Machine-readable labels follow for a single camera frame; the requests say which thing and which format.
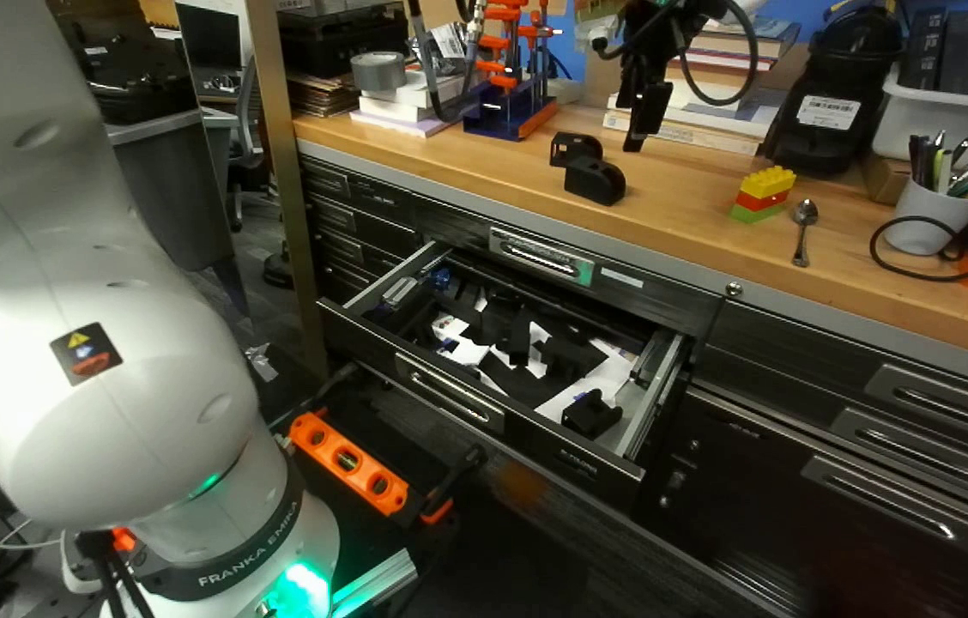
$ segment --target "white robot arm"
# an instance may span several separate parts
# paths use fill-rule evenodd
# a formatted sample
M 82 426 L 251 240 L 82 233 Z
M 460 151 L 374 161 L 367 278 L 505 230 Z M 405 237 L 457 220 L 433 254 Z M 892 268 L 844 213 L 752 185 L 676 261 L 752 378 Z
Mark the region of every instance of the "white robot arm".
M 0 488 L 48 525 L 130 525 L 178 580 L 158 615 L 240 615 L 292 556 L 336 560 L 41 0 L 0 0 Z

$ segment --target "wooden countertop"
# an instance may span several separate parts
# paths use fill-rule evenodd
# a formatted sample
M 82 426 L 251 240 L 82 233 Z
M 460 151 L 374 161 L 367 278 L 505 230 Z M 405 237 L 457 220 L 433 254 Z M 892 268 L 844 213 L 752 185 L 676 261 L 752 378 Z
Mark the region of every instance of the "wooden countertop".
M 563 192 L 563 172 L 549 168 L 556 130 L 601 137 L 608 161 L 628 179 L 628 196 L 618 206 L 608 209 Z M 669 141 L 649 141 L 642 155 L 625 155 L 621 134 L 597 130 L 594 113 L 566 110 L 518 144 L 463 134 L 460 127 L 422 141 L 360 127 L 350 117 L 299 117 L 295 134 L 299 141 L 426 175 L 968 350 L 968 285 L 917 282 L 872 264 L 868 237 L 889 220 L 892 206 L 868 203 L 858 182 L 796 182 L 790 199 L 817 199 L 820 223 L 807 230 L 810 268 L 793 268 L 796 223 L 790 216 L 752 227 L 728 216 L 741 175 L 752 172 L 748 158 Z M 899 264 L 934 275 L 947 271 L 934 258 L 899 258 Z

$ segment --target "pen holder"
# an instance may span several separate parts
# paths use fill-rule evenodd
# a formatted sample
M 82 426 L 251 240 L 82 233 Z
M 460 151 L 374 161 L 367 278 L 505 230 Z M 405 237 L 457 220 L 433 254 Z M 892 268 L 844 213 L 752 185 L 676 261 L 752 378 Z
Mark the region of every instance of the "pen holder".
M 886 230 L 886 244 L 903 254 L 937 254 L 968 227 L 968 199 L 906 182 Z

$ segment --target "black tool cabinet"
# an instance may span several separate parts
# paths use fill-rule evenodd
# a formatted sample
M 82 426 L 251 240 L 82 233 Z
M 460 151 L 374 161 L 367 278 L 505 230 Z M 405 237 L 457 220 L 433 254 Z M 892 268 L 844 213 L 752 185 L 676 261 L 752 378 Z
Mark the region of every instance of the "black tool cabinet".
M 415 402 L 388 422 L 426 450 L 484 446 L 618 615 L 968 615 L 968 378 L 408 185 L 306 182 L 333 354 Z M 580 436 L 436 354 L 450 278 L 628 350 L 621 422 Z

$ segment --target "open drawer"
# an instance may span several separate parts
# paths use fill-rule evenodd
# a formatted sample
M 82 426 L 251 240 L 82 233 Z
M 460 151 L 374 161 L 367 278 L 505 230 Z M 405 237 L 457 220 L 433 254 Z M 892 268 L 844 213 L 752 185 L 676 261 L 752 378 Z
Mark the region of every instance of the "open drawer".
M 680 333 L 443 244 L 319 306 L 333 350 L 632 505 L 635 453 L 680 374 Z

